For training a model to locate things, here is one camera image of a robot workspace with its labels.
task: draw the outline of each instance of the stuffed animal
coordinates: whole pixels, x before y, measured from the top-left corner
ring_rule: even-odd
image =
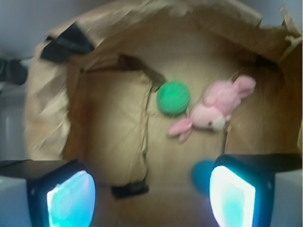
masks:
[[[205,92],[194,106],[189,117],[175,123],[169,130],[169,136],[179,136],[184,142],[193,128],[223,130],[232,117],[232,111],[253,93],[256,81],[249,76],[241,75],[234,82],[217,81]]]

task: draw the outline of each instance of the bunny ear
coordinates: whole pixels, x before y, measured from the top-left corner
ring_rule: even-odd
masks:
[[[232,85],[241,98],[246,98],[254,92],[256,81],[246,75],[239,76]]]
[[[169,130],[169,136],[177,136],[184,132],[187,132],[193,126],[193,122],[190,118],[184,118],[175,123]]]

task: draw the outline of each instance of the glowing blue light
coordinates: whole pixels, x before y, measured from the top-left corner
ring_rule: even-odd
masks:
[[[218,166],[213,169],[209,190],[213,214],[220,226],[252,226],[256,193],[254,186],[228,168]]]
[[[80,171],[47,193],[50,227],[88,227],[96,199],[95,183],[86,171]]]

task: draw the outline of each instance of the brown paper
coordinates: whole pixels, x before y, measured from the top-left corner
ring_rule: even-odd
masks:
[[[84,161],[98,184],[142,180],[151,85],[142,72],[80,75],[70,105],[71,130],[63,158]]]
[[[234,0],[120,0],[52,29],[48,34],[57,37],[76,22],[95,50],[84,56],[73,56],[68,63],[54,64],[39,58],[47,43],[37,47],[29,72],[25,113],[29,157],[78,158],[89,165],[100,183],[122,185],[139,181],[148,169],[147,179],[155,185],[189,186],[193,164],[221,154],[223,133],[194,131],[183,145],[166,138],[172,119],[159,113],[155,94],[150,95],[146,112],[151,118],[142,130],[147,130],[149,136],[142,139],[144,136],[139,133],[135,142],[125,140],[120,146],[123,135],[117,125],[110,129],[107,123],[117,118],[120,123],[130,123],[130,112],[125,109],[118,117],[109,103],[99,105],[106,97],[101,100],[104,91],[98,87],[106,90],[107,86],[99,81],[102,73],[89,73],[112,67],[119,53],[142,59],[168,80],[184,82],[191,93],[190,108],[212,82],[229,79],[241,69],[251,69],[247,73],[257,80],[256,92],[233,114],[226,152],[293,151],[298,121],[302,119],[298,111],[302,106],[302,55],[299,54],[302,36],[296,32],[289,14],[285,11],[283,14],[285,25],[263,27],[259,13]],[[278,62],[281,72],[253,69],[257,55]],[[120,95],[130,91],[126,87],[131,84],[124,87],[121,79],[116,84],[121,88]],[[136,104],[141,107],[147,84],[143,87],[136,97],[140,99]],[[114,99],[115,94],[110,93],[110,97]],[[87,122],[87,102],[97,107],[97,113],[107,114],[106,117],[92,118],[96,124]],[[130,104],[133,100],[126,99],[123,105]],[[142,110],[132,113],[141,116]],[[98,137],[98,133],[103,133],[103,137]],[[119,151],[110,153],[115,144]]]

